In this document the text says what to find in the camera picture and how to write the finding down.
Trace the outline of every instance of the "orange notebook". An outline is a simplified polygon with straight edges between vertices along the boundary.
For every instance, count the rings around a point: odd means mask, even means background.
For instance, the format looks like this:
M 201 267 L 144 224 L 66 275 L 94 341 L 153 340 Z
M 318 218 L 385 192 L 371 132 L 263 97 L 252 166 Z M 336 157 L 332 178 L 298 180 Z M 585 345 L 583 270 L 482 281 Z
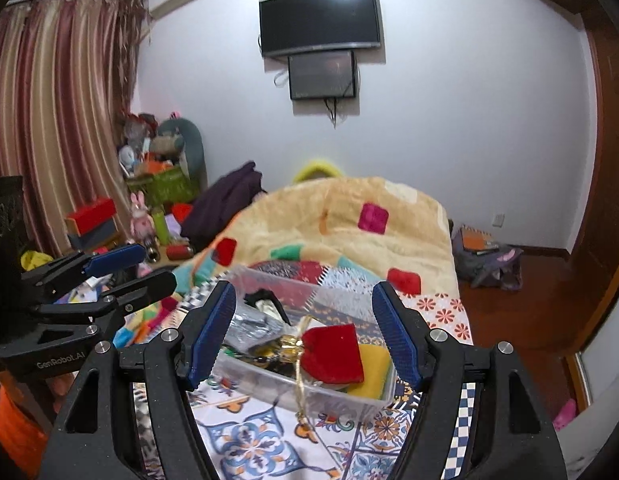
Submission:
M 498 248 L 498 243 L 494 241 L 492 235 L 485 231 L 463 225 L 461 235 L 465 251 L 488 251 Z

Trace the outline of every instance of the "pink square patch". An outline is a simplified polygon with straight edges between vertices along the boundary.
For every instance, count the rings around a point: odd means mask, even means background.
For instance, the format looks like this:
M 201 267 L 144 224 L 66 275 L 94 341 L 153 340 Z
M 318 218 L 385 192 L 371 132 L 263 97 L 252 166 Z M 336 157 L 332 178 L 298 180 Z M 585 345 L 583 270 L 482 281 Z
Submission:
M 384 235 L 388 219 L 389 211 L 387 209 L 368 202 L 363 205 L 361 217 L 358 218 L 358 229 Z

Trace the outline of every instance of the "blue gripper pad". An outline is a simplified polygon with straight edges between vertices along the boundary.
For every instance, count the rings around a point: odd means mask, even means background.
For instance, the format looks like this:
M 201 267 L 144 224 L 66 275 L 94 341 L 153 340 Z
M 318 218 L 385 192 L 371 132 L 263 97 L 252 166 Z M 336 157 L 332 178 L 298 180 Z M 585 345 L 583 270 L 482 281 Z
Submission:
M 220 280 L 201 307 L 190 310 L 182 320 L 182 343 L 176 374 L 185 389 L 193 392 L 209 378 L 234 312 L 234 286 Z
M 423 377 L 418 369 L 418 349 L 397 312 L 400 309 L 405 310 L 405 306 L 391 285 L 380 282 L 371 293 L 371 307 L 398 376 L 415 391 L 419 391 Z
M 138 265 L 146 255 L 145 248 L 140 244 L 125 245 L 108 253 L 94 256 L 84 266 L 84 272 L 88 278 L 100 278 L 117 270 Z

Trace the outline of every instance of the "gold ribbon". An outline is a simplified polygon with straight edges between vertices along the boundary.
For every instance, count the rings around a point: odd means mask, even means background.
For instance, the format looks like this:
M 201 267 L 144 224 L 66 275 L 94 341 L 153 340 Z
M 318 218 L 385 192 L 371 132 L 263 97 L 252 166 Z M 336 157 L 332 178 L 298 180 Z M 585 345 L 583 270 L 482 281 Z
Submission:
M 305 415 L 305 383 L 302 377 L 302 369 L 300 368 L 300 358 L 305 351 L 303 346 L 302 336 L 307 331 L 309 323 L 314 318 L 311 316 L 303 316 L 296 329 L 298 335 L 284 335 L 280 338 L 280 360 L 294 363 L 294 369 L 296 370 L 296 404 L 298 411 L 296 412 L 296 418 L 301 424 L 307 423 L 307 416 Z

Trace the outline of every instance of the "pink slipper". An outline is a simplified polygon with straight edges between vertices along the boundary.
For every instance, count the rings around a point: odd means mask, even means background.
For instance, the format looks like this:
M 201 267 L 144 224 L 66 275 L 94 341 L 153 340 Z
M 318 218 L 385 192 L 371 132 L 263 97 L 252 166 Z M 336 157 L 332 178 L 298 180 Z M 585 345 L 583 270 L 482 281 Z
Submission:
M 576 418 L 576 401 L 569 399 L 565 405 L 560 409 L 558 415 L 554 419 L 554 429 L 556 431 L 562 430 L 572 420 Z

